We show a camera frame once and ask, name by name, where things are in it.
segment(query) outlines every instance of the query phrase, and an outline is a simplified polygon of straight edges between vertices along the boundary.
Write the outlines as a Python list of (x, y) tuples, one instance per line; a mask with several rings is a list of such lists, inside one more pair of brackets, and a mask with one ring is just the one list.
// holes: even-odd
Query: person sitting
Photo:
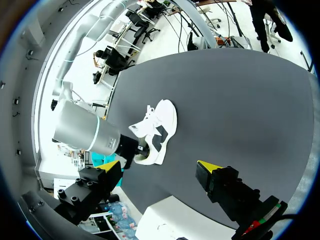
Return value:
[(93, 62), (94, 62), (94, 66), (96, 68), (100, 68), (100, 69), (103, 69), (106, 64), (105, 64), (105, 61), (102, 61), (101, 63), (98, 63), (96, 61), (96, 57), (99, 58), (99, 59), (102, 59), (102, 60), (106, 60), (107, 57), (108, 57), (108, 49), (106, 49), (105, 51), (102, 51), (102, 50), (98, 50), (96, 52), (93, 53)]

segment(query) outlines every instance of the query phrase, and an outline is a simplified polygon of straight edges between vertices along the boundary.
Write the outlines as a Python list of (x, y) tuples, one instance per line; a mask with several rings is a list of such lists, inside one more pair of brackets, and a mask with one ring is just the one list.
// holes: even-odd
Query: black pants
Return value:
[(270, 49), (267, 43), (267, 33), (264, 23), (265, 14), (268, 14), (272, 18), (276, 25), (275, 31), (278, 31), (281, 38), (289, 42), (293, 41), (287, 25), (282, 23), (276, 14), (275, 8), (275, 5), (268, 0), (252, 0), (252, 6), (250, 6), (252, 23), (256, 33), (258, 34), (258, 37), (260, 38), (262, 51), (265, 53), (267, 53)]

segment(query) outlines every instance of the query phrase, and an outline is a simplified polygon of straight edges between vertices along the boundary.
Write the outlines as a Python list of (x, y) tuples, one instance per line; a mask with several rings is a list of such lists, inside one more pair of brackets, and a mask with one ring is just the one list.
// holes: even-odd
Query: shoelace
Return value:
[(158, 116), (155, 114), (155, 109), (153, 107), (151, 107), (150, 105), (148, 105), (146, 107), (146, 113), (145, 113), (144, 120), (150, 121), (154, 127), (155, 126), (157, 127), (161, 122), (159, 120)]

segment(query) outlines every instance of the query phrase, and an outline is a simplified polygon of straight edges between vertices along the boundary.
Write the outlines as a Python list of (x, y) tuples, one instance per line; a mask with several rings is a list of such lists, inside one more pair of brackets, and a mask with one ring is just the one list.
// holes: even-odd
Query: office chair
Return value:
[(135, 62), (134, 60), (128, 62), (126, 58), (122, 56), (115, 48), (111, 46), (107, 46), (107, 48), (110, 49), (110, 52), (105, 59), (105, 64), (110, 67), (110, 75), (117, 75), (120, 71), (131, 67), (131, 62)]
[(151, 7), (147, 7), (144, 11), (146, 14), (150, 16), (151, 19), (156, 18), (159, 19), (160, 14), (162, 14), (167, 7), (156, 0), (148, 1), (147, 4), (149, 4)]
[(127, 17), (129, 17), (130, 21), (134, 24), (134, 26), (138, 27), (138, 30), (134, 30), (132, 28), (129, 28), (129, 30), (135, 32), (134, 38), (140, 38), (144, 34), (144, 38), (142, 40), (143, 44), (146, 44), (145, 39), (148, 38), (150, 42), (152, 42), (152, 39), (150, 38), (150, 34), (155, 31), (161, 31), (160, 29), (152, 28), (148, 31), (149, 23), (146, 21), (143, 21), (141, 17), (136, 12), (128, 11), (125, 14)]
[(264, 15), (264, 19), (265, 19), (265, 32), (266, 32), (266, 35), (270, 39), (271, 48), (275, 49), (276, 46), (275, 46), (275, 44), (273, 42), (273, 39), (276, 39), (278, 41), (278, 43), (281, 43), (281, 39), (276, 36), (276, 32), (275, 32), (275, 29), (276, 29), (277, 26), (276, 26), (275, 22), (272, 20), (272, 18), (268, 14)]
[(199, 7), (199, 9), (197, 10), (199, 14), (203, 15), (205, 17), (205, 23), (209, 26), (209, 28), (213, 28), (214, 30), (217, 30), (216, 27), (219, 29), (220, 25), (217, 23), (214, 23), (214, 21), (218, 21), (219, 23), (221, 22), (220, 18), (209, 18), (207, 16), (207, 12), (210, 12), (210, 7), (209, 6), (205, 6), (205, 7)]

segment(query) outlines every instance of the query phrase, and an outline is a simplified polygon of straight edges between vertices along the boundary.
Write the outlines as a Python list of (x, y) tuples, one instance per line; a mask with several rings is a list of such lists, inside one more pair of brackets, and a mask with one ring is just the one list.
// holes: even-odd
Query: tabletop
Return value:
[(107, 121), (134, 138), (128, 126), (147, 105), (169, 99), (177, 130), (162, 165), (138, 165), (122, 189), (138, 210), (174, 195), (199, 213), (237, 228), (198, 183), (197, 160), (232, 166), (260, 199), (288, 202), (306, 169), (314, 108), (305, 69), (283, 58), (239, 48), (188, 51), (153, 59), (120, 73)]

